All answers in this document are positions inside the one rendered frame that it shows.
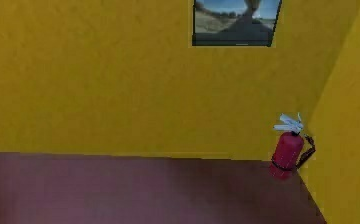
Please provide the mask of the framed landscape picture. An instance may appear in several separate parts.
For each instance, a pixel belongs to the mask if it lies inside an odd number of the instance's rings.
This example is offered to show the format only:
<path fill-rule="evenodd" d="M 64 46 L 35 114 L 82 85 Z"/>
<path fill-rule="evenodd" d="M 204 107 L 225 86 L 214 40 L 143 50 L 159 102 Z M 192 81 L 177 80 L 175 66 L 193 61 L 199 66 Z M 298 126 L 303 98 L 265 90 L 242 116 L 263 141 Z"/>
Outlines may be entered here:
<path fill-rule="evenodd" d="M 193 46 L 266 46 L 281 0 L 194 0 Z"/>

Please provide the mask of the red fire extinguisher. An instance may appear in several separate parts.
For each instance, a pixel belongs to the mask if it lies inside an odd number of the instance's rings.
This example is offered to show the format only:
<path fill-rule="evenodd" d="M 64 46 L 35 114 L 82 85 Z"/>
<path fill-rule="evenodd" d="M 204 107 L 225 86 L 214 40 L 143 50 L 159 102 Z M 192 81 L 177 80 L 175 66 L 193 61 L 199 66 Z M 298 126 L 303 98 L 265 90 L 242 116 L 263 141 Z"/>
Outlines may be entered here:
<path fill-rule="evenodd" d="M 289 179 L 316 152 L 314 139 L 308 134 L 301 134 L 304 129 L 300 113 L 297 118 L 282 113 L 281 124 L 273 129 L 282 131 L 269 165 L 270 174 L 279 180 Z"/>

